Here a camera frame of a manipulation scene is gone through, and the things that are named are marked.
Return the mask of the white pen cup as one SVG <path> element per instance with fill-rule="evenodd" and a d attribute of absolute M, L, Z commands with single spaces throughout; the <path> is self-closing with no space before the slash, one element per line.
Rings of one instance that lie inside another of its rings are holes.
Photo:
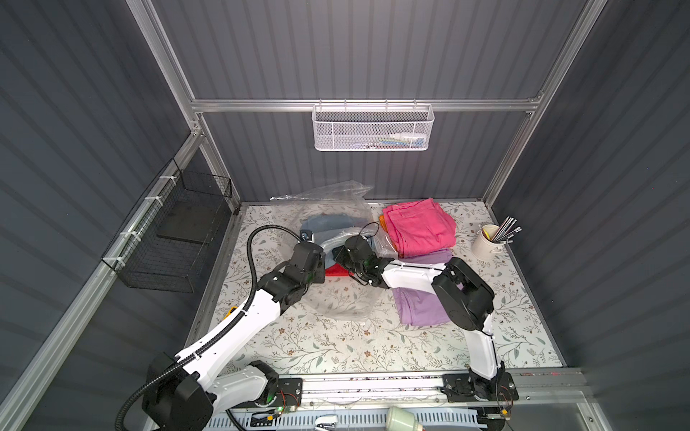
<path fill-rule="evenodd" d="M 471 247 L 474 257 L 478 260 L 490 261 L 504 251 L 503 242 L 494 242 L 492 240 L 494 235 L 498 233 L 499 228 L 495 224 L 485 224 L 479 229 Z"/>

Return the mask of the folded red cloth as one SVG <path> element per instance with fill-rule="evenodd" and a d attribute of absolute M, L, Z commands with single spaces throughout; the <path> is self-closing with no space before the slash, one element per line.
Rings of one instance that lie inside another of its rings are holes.
<path fill-rule="evenodd" d="M 342 278 L 350 276 L 350 271 L 345 269 L 340 264 L 336 263 L 332 267 L 325 270 L 325 276 L 327 278 Z"/>

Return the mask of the bundle of pens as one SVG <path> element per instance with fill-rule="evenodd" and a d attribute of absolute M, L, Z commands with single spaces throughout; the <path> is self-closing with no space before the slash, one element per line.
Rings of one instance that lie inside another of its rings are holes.
<path fill-rule="evenodd" d="M 521 231 L 521 227 L 517 224 L 515 217 L 506 217 L 499 229 L 492 237 L 492 242 L 498 244 L 499 242 L 507 242 L 513 235 Z"/>

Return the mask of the pale green lamp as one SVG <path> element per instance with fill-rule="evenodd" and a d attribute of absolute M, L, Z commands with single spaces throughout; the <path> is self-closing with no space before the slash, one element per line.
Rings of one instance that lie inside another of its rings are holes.
<path fill-rule="evenodd" d="M 424 427 L 411 411 L 390 407 L 386 413 L 386 431 L 424 431 Z"/>

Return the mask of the yellow object on mat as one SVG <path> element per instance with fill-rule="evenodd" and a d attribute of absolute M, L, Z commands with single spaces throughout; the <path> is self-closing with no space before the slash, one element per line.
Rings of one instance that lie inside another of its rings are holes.
<path fill-rule="evenodd" d="M 233 312 L 235 312 L 235 310 L 237 310 L 237 308 L 237 306 L 231 307 L 227 314 L 224 316 L 223 320 L 227 319 Z"/>

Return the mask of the orange trousers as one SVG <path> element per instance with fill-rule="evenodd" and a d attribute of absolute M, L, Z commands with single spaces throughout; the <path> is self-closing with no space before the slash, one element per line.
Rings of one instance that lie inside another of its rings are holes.
<path fill-rule="evenodd" d="M 402 240 L 401 240 L 401 235 L 398 232 L 398 230 L 395 228 L 395 225 L 393 222 L 390 220 L 390 217 L 386 214 L 382 214 L 378 218 L 379 224 L 383 228 L 383 230 L 387 233 L 391 243 L 393 244 L 393 247 L 395 250 L 398 252 L 399 256 L 402 256 Z"/>

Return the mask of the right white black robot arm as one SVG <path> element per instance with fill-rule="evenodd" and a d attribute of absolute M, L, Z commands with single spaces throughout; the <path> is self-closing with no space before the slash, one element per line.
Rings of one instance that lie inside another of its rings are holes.
<path fill-rule="evenodd" d="M 490 381 L 500 373 L 492 316 L 495 294 L 464 260 L 454 257 L 427 264 L 383 258 L 360 235 L 350 237 L 332 255 L 365 286 L 409 288 L 436 296 L 449 320 L 465 334 L 471 374 Z"/>

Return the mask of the clear plastic vacuum bag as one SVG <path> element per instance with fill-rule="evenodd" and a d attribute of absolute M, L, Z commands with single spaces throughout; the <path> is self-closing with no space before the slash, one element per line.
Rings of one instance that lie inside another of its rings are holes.
<path fill-rule="evenodd" d="M 353 235 L 364 235 L 374 253 L 383 258 L 397 258 L 387 233 L 377 226 L 377 216 L 365 196 L 373 190 L 371 185 L 357 181 L 343 181 L 295 195 L 272 197 L 282 206 L 282 222 L 297 232 L 310 217 L 325 214 L 345 214 L 361 220 L 357 227 L 346 228 L 322 244 L 325 266 L 336 264 L 332 251 L 342 246 Z M 316 312 L 336 320 L 366 320 L 381 296 L 380 287 L 364 287 L 350 277 L 325 278 L 325 283 L 311 287 L 303 302 Z"/>

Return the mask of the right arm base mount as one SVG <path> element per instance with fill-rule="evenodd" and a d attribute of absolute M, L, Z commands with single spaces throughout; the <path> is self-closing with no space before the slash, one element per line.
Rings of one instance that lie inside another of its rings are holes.
<path fill-rule="evenodd" d="M 472 370 L 465 373 L 442 375 L 438 388 L 449 402 L 508 402 L 519 400 L 519 392 L 512 375 L 500 368 L 491 380 Z"/>

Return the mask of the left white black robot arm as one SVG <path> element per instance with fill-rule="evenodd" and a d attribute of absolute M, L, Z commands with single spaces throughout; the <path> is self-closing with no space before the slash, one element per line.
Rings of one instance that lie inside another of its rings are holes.
<path fill-rule="evenodd" d="M 254 361 L 226 379 L 220 379 L 220 372 L 311 285 L 323 282 L 324 272 L 323 248 L 298 242 L 291 259 L 255 278 L 248 298 L 216 328 L 176 356 L 163 354 L 150 364 L 141 395 L 143 411 L 162 430 L 201 430 L 220 411 L 255 400 L 267 402 L 278 379 L 270 366 Z"/>

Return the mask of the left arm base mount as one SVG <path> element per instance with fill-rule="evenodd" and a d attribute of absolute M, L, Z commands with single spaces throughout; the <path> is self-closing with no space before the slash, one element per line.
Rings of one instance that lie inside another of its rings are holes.
<path fill-rule="evenodd" d="M 270 384 L 267 393 L 259 400 L 240 403 L 234 409 L 296 409 L 301 405 L 304 380 L 302 378 L 280 377 L 276 384 Z"/>

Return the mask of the blue grey cloth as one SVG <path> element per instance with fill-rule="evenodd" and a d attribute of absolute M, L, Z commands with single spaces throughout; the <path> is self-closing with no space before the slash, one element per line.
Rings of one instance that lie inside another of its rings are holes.
<path fill-rule="evenodd" d="M 357 227 L 361 220 L 345 214 L 325 214 L 310 217 L 300 226 L 300 233 L 311 233 L 312 241 L 322 244 L 338 236 L 346 228 Z"/>

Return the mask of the purple cloth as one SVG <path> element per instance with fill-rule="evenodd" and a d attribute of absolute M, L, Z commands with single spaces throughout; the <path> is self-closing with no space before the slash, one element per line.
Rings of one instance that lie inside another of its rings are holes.
<path fill-rule="evenodd" d="M 402 262 L 410 264 L 440 264 L 447 263 L 452 258 L 452 252 L 444 249 L 427 255 L 402 259 Z M 393 290 L 393 298 L 400 322 L 404 325 L 425 327 L 450 322 L 440 300 L 434 294 L 401 287 Z"/>

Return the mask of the items in white basket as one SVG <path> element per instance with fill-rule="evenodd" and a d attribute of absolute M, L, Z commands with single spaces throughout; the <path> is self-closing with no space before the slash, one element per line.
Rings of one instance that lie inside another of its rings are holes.
<path fill-rule="evenodd" d="M 395 133 L 387 136 L 354 136 L 347 138 L 343 149 L 384 150 L 384 149 L 422 149 L 428 146 L 429 136 L 423 133 Z"/>

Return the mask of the floral table mat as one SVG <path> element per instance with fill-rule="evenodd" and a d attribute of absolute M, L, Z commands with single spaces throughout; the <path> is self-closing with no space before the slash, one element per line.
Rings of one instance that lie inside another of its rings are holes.
<path fill-rule="evenodd" d="M 452 253 L 464 259 L 494 291 L 494 339 L 506 366 L 561 366 L 558 349 L 508 253 L 501 252 L 490 261 L 477 260 L 472 254 L 479 228 L 492 220 L 485 204 L 446 202 L 443 208 L 456 220 Z M 284 217 L 278 205 L 251 205 L 244 211 L 230 262 L 222 272 L 214 323 L 246 298 L 250 259 L 263 274 L 293 247 L 292 239 L 283 233 L 261 231 L 265 224 L 285 226 Z M 256 236 L 252 256 L 245 251 L 250 233 Z M 235 372 L 255 360 L 282 375 L 442 371 L 465 367 L 469 351 L 465 335 L 452 323 L 431 327 L 402 324 L 392 292 L 382 289 L 366 320 L 332 319 L 302 300 L 255 335 L 226 365 L 226 372 Z"/>

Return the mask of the pink cloth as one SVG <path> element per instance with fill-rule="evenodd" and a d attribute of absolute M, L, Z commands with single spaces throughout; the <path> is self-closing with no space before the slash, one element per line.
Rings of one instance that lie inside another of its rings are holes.
<path fill-rule="evenodd" d="M 456 220 L 433 199 L 383 210 L 386 231 L 400 257 L 412 258 L 456 246 Z"/>

